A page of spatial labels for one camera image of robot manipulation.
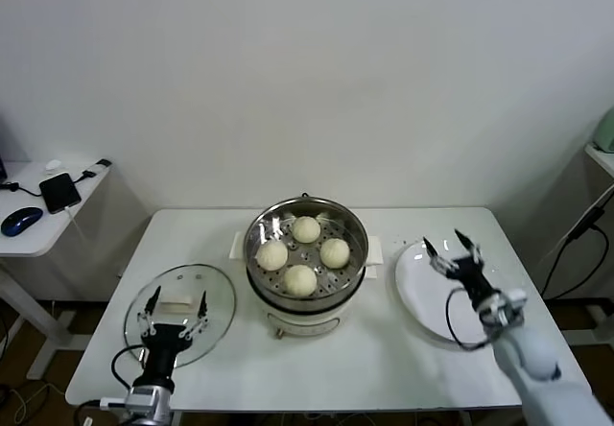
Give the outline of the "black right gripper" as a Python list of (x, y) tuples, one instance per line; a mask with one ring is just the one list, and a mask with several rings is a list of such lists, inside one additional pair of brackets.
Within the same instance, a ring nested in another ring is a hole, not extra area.
[(494, 296), (496, 291), (484, 276), (484, 259), (480, 246), (458, 229), (455, 234), (465, 249), (465, 254), (453, 260), (441, 256), (426, 237), (423, 238), (423, 243), (430, 266), (439, 274), (459, 281), (469, 296), (472, 308), (477, 310), (483, 302)]

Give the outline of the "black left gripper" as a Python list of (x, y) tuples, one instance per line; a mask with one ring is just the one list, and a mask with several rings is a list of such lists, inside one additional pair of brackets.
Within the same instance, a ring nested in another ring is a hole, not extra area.
[(144, 310), (137, 314), (142, 343), (148, 350), (145, 367), (140, 376), (140, 385), (173, 388), (175, 383), (172, 375), (177, 355), (189, 349), (192, 340), (208, 324), (207, 292), (202, 293), (197, 319), (190, 327), (171, 323), (154, 324), (153, 313), (160, 292), (161, 287), (158, 286), (147, 300)]

